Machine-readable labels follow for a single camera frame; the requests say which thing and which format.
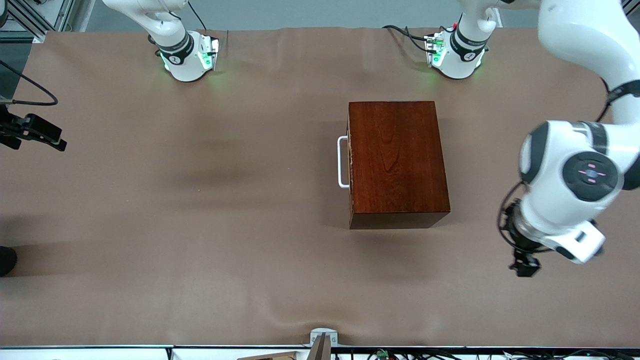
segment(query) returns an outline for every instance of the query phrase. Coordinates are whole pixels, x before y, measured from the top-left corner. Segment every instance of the brown wooden box top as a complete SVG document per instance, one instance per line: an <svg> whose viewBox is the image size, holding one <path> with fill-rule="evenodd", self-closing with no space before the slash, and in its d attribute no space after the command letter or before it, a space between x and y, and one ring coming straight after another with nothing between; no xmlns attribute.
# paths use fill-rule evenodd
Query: brown wooden box top
<svg viewBox="0 0 640 360"><path fill-rule="evenodd" d="M433 101L349 103L354 213L450 211Z"/></svg>

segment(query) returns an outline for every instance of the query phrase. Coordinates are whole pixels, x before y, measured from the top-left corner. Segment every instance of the drawer handle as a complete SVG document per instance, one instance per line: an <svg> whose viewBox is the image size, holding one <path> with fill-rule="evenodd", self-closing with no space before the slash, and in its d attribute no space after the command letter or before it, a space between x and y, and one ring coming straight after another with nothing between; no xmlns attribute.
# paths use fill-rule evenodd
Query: drawer handle
<svg viewBox="0 0 640 360"><path fill-rule="evenodd" d="M342 149L340 148L340 141L347 140L349 137L347 135L342 135L338 138L338 185L343 189L348 189L349 184L342 183L342 158L340 154L342 154Z"/></svg>

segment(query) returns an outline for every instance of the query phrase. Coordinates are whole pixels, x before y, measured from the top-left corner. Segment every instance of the brown table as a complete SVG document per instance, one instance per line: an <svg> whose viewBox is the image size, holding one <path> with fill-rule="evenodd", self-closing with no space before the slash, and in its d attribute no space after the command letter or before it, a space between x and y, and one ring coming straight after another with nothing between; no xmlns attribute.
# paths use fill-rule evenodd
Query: brown table
<svg viewBox="0 0 640 360"><path fill-rule="evenodd" d="M297 343L640 346L640 193L600 218L604 257L518 279L495 229L525 135L592 120L600 80L499 29L453 81L382 29L231 32L219 72L174 81L144 33L51 33L25 73L64 153L0 149L3 345ZM17 98L45 99L24 81ZM434 100L451 214L349 231L335 141L349 101Z"/></svg>

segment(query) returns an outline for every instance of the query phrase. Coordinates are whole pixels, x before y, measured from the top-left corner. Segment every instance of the wooden block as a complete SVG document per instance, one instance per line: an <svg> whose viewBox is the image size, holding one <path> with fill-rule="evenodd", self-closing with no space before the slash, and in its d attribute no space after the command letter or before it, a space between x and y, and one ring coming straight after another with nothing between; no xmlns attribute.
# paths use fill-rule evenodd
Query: wooden block
<svg viewBox="0 0 640 360"><path fill-rule="evenodd" d="M349 103L351 229L431 227L451 210L433 101Z"/></svg>

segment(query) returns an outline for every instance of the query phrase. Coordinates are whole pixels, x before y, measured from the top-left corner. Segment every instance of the wooden box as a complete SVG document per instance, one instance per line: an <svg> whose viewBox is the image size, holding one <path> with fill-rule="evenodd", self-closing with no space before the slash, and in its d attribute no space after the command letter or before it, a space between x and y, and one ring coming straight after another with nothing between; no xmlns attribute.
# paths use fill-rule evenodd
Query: wooden box
<svg viewBox="0 0 640 360"><path fill-rule="evenodd" d="M451 210L433 101L349 103L351 229L431 227Z"/></svg>

